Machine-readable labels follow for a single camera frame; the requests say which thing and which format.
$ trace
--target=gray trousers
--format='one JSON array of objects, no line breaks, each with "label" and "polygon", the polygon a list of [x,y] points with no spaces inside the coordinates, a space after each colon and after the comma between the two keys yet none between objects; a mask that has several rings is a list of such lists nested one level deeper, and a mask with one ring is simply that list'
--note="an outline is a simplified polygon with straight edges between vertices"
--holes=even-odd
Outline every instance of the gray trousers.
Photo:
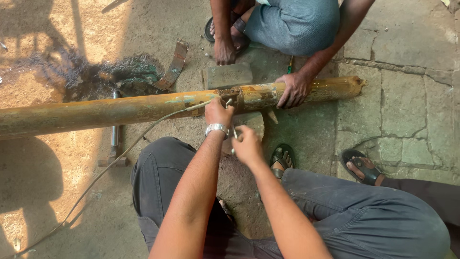
[{"label": "gray trousers", "polygon": [[308,55],[332,45],[339,29],[337,0],[268,0],[247,21],[252,40],[289,55]]},{"label": "gray trousers", "polygon": [[[196,150],[164,137],[139,155],[131,174],[133,203],[150,251],[174,190]],[[282,185],[336,259],[443,259],[449,234],[436,212],[419,198],[298,169],[288,169]],[[214,202],[204,258],[283,258],[274,238],[250,240]]]}]

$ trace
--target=dry leaf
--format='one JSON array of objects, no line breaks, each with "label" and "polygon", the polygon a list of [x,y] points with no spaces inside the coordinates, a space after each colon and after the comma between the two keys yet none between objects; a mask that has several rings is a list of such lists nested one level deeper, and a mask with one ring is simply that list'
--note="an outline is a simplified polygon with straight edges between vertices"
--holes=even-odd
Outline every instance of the dry leaf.
[{"label": "dry leaf", "polygon": [[21,240],[19,238],[15,237],[13,239],[13,247],[16,252],[21,250]]}]

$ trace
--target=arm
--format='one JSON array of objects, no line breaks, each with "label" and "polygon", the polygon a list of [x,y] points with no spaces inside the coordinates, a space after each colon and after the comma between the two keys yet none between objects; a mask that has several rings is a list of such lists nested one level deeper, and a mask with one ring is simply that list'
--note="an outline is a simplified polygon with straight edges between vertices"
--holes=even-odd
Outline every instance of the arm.
[{"label": "arm", "polygon": [[291,200],[265,163],[257,134],[247,126],[242,126],[239,130],[242,131],[243,140],[239,142],[233,139],[233,148],[238,159],[254,174],[283,257],[331,259],[332,256],[316,229]]},{"label": "arm", "polygon": [[235,46],[230,36],[230,0],[211,0],[215,27],[214,56],[217,65],[235,62]]},{"label": "arm", "polygon": [[[230,126],[234,108],[219,99],[206,105],[206,122]],[[219,159],[225,133],[213,130],[196,152],[172,195],[150,251],[153,258],[202,258],[209,214],[217,191]]]},{"label": "arm", "polygon": [[305,65],[292,74],[286,74],[275,82],[285,82],[286,90],[277,108],[292,108],[301,105],[311,91],[311,82],[323,67],[343,47],[366,16],[375,0],[345,0],[340,6],[340,26],[334,43],[325,50],[316,52]]}]

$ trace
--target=silver watch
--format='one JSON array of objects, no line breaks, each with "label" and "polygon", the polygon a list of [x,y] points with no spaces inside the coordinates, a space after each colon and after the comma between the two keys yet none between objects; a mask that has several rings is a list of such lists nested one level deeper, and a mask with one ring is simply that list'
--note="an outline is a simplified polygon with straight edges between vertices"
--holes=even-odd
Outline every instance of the silver watch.
[{"label": "silver watch", "polygon": [[228,129],[225,125],[220,124],[220,123],[213,123],[209,124],[206,128],[206,131],[204,132],[204,135],[207,136],[211,130],[221,130],[225,133],[225,138],[226,140],[229,137],[230,134],[230,129]]}]

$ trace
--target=hand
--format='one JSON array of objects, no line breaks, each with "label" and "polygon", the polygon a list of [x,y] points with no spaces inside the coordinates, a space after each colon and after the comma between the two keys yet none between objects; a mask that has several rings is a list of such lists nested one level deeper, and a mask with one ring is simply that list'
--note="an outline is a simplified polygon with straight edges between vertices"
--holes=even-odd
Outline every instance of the hand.
[{"label": "hand", "polygon": [[211,101],[210,104],[207,104],[205,107],[204,116],[206,118],[206,123],[214,124],[220,123],[225,125],[227,128],[230,128],[231,118],[235,108],[233,106],[228,106],[225,109],[222,106],[222,98],[215,98]]},{"label": "hand", "polygon": [[311,82],[314,78],[294,72],[276,79],[275,83],[286,83],[286,89],[276,107],[289,109],[301,105],[311,91]]},{"label": "hand", "polygon": [[231,65],[235,63],[235,46],[230,40],[217,40],[214,43],[214,56],[217,65]]},{"label": "hand", "polygon": [[257,133],[246,125],[236,127],[236,129],[242,132],[238,139],[232,138],[231,140],[236,157],[248,167],[265,163],[262,143]]}]

